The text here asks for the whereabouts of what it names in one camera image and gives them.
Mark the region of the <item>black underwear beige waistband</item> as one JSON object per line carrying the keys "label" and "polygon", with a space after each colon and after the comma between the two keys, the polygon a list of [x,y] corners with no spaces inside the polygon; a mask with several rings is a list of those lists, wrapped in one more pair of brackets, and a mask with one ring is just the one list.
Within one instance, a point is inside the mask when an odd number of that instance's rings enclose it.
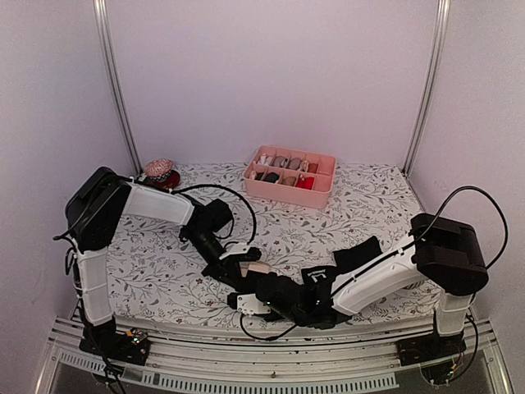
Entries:
{"label": "black underwear beige waistband", "polygon": [[264,262],[241,262],[241,283],[243,286],[255,286],[271,272],[271,267]]}

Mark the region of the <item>pink divided storage box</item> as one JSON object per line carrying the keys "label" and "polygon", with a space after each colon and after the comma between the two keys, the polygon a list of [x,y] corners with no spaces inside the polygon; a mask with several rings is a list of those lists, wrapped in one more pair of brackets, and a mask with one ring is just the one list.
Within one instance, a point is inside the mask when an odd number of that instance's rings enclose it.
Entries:
{"label": "pink divided storage box", "polygon": [[264,145],[244,170],[243,180],[253,197],[323,209],[335,171],[332,156]]}

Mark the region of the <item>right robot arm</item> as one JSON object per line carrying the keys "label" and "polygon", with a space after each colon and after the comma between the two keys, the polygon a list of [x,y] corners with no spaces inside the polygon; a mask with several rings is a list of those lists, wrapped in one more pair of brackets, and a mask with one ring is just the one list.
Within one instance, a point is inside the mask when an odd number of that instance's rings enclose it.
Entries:
{"label": "right robot arm", "polygon": [[424,350],[440,358],[454,347],[473,297],[488,283],[498,260],[485,261],[474,228],[442,217],[443,210],[416,215],[397,245],[332,278],[300,285],[268,273],[257,284],[255,298],[297,327],[329,329],[384,296],[431,281],[441,290],[435,331],[425,338]]}

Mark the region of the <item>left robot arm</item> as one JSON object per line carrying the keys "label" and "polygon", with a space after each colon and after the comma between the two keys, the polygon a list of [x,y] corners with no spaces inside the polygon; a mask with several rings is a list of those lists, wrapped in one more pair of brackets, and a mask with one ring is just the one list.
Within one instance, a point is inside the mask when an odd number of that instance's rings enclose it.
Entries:
{"label": "left robot arm", "polygon": [[118,333],[107,324],[114,319],[107,284],[107,253],[121,217],[133,215],[170,222],[181,228],[206,262],[205,275],[240,291],[242,274],[238,257],[246,246],[227,250],[216,234],[233,220],[228,204],[214,199],[202,204],[185,193],[159,190],[132,178],[98,168],[66,205],[67,229],[56,238],[68,241],[74,253],[75,290],[85,320],[95,327],[91,344],[105,356],[122,348]]}

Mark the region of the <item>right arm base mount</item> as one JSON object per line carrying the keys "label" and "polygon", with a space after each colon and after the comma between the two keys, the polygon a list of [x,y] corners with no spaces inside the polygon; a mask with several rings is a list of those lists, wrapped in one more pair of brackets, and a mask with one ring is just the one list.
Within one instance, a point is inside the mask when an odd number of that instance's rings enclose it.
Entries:
{"label": "right arm base mount", "polygon": [[440,336],[431,332],[410,337],[395,343],[396,353],[402,366],[421,364],[443,357],[459,355],[466,350],[463,331],[453,336]]}

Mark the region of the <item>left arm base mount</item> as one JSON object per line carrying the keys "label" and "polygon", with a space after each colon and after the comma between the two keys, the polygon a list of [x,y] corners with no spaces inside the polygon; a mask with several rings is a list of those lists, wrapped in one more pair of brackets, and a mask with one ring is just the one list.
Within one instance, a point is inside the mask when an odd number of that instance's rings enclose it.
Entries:
{"label": "left arm base mount", "polygon": [[145,366],[150,346],[146,332],[131,328],[125,333],[119,333],[113,319],[99,326],[86,323],[79,349],[92,355],[105,356],[109,360]]}

